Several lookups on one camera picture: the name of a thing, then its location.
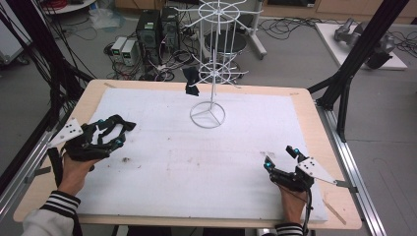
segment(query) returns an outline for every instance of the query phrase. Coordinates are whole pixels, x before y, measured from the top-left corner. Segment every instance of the person's left hand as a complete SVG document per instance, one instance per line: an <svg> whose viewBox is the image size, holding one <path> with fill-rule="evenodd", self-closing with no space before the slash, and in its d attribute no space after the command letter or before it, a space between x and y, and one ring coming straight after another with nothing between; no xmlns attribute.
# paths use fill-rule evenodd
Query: person's left hand
<svg viewBox="0 0 417 236"><path fill-rule="evenodd" d="M75 196L84 186L89 169L99 162L97 160L76 161L68 153L64 153L64 173L58 191Z"/></svg>

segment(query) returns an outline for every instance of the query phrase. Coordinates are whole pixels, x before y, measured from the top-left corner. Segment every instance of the sleeve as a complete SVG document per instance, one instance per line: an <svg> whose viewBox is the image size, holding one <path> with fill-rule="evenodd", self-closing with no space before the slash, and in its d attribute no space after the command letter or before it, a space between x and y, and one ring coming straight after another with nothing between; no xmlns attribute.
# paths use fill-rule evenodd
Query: sleeve
<svg viewBox="0 0 417 236"><path fill-rule="evenodd" d="M74 196L53 191L40 209L32 211L25 218L23 236L72 235L72 217L76 214L80 202Z"/></svg>
<svg viewBox="0 0 417 236"><path fill-rule="evenodd" d="M275 225L278 236L303 236L303 228L298 223L283 223Z"/></svg>

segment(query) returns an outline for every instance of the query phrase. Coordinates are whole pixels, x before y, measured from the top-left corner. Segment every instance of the striped cuff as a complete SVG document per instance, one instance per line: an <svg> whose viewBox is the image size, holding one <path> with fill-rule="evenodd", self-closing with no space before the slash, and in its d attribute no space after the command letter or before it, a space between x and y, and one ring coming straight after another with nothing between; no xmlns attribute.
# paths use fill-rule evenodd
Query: striped cuff
<svg viewBox="0 0 417 236"><path fill-rule="evenodd" d="M275 225L276 233L278 236L302 236L303 228L298 223L283 223Z"/></svg>
<svg viewBox="0 0 417 236"><path fill-rule="evenodd" d="M48 209L66 217L73 217L80 203L81 201L74 196L60 191L52 191L41 209Z"/></svg>

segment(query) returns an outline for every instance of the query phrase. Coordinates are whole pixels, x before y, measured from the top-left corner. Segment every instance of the white mat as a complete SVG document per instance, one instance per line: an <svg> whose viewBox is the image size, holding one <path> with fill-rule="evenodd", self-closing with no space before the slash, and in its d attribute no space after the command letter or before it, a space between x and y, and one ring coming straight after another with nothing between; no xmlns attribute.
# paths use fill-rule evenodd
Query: white mat
<svg viewBox="0 0 417 236"><path fill-rule="evenodd" d="M208 99L207 93L109 88L91 121L119 114L137 127L89 174L79 213L282 219L280 193L260 151L286 171L295 167L287 145L307 155L291 98L221 93L216 101L226 120L203 129L189 113ZM311 220L327 220L317 184L313 193Z"/></svg>
<svg viewBox="0 0 417 236"><path fill-rule="evenodd" d="M319 24L316 23L317 30L319 31L320 36L325 41L328 50L331 52L334 60L339 66L343 64L346 60L347 55L349 54L351 47L346 44L344 41L337 42L334 40L334 31L339 29L342 25L334 24ZM356 26L350 27L350 32L355 30ZM381 68L381 70L395 70L403 71L407 69L407 66L393 53L389 54L392 56ZM366 65L362 65L362 69L369 69Z"/></svg>

